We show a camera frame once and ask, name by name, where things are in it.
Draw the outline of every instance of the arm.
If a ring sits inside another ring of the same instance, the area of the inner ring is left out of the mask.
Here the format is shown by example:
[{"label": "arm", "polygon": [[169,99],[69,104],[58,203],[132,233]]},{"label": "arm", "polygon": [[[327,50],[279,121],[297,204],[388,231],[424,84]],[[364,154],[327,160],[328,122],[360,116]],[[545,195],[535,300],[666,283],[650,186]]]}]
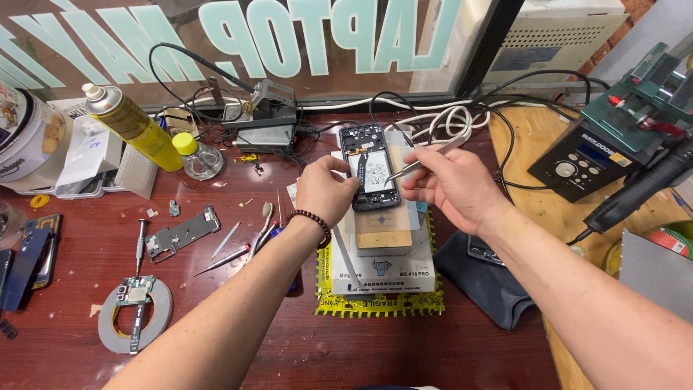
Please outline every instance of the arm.
[{"label": "arm", "polygon": [[[296,206],[334,226],[347,212],[358,178],[332,157],[308,165]],[[291,280],[325,237],[320,225],[295,217],[234,277],[138,354],[105,389],[133,383],[162,389],[237,389],[260,348]]]},{"label": "arm", "polygon": [[693,388],[693,325],[576,255],[507,201],[479,158],[418,149],[403,183],[503,260],[598,389]]}]

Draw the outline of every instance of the brick wall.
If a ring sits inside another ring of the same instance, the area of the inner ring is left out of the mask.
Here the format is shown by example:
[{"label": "brick wall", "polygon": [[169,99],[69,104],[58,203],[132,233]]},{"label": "brick wall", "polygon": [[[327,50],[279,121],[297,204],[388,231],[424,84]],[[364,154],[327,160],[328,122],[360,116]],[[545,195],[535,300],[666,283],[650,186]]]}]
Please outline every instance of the brick wall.
[{"label": "brick wall", "polygon": [[[592,69],[599,63],[599,61],[606,56],[606,54],[613,49],[616,44],[623,39],[624,36],[638,23],[638,20],[642,18],[643,15],[652,7],[657,0],[621,0],[623,5],[626,7],[626,13],[631,14],[631,16],[626,19],[626,21],[621,25],[609,39],[597,49],[597,51],[592,55],[589,61],[586,61],[584,65],[580,68],[580,72],[583,74],[589,74]],[[577,80],[577,77],[571,76],[570,80]]]}]

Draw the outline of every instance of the white machine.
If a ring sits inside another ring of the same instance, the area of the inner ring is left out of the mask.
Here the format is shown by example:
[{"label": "white machine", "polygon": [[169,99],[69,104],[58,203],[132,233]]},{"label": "white machine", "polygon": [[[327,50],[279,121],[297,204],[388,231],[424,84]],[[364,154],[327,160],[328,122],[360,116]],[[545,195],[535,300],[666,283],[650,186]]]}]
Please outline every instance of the white machine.
[{"label": "white machine", "polygon": [[[431,1],[418,55],[425,54],[435,29]],[[489,8],[489,0],[463,0],[441,69],[415,71],[409,92],[447,92],[455,88],[464,61]],[[578,70],[626,20],[620,0],[525,0],[496,54],[484,83],[504,83],[540,69]],[[544,74],[527,81],[554,82],[565,74]]]}]

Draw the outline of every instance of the yellow fragile tape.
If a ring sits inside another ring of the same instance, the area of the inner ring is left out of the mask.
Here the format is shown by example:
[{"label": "yellow fragile tape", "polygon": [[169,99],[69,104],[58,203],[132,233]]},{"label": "yellow fragile tape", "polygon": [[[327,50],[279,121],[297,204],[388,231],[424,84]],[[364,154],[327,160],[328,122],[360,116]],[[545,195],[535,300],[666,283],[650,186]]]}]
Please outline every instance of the yellow fragile tape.
[{"label": "yellow fragile tape", "polygon": [[[431,252],[435,253],[430,211],[426,212],[426,225],[431,243]],[[443,314],[443,291],[440,274],[436,272],[435,291],[429,293],[376,294],[373,300],[346,300],[344,296],[332,294],[330,277],[330,246],[317,252],[317,272],[315,295],[319,301],[315,315],[338,316],[348,318],[363,317],[397,317]]]}]

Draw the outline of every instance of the wrist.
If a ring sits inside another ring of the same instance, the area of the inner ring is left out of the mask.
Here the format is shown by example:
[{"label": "wrist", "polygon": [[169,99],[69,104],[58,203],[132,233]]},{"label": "wrist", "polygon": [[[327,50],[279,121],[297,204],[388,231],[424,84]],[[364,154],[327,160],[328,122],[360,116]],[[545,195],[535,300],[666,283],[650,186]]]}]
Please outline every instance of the wrist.
[{"label": "wrist", "polygon": [[325,231],[320,224],[302,215],[291,218],[291,222],[286,226],[286,230],[295,232],[300,237],[305,237],[310,241],[314,241],[316,243],[315,245],[318,245],[325,239]]},{"label": "wrist", "polygon": [[509,201],[498,201],[488,212],[484,213],[484,219],[479,223],[477,235],[484,241],[493,237],[503,236],[503,230],[508,226],[508,220],[515,218],[519,212]]}]

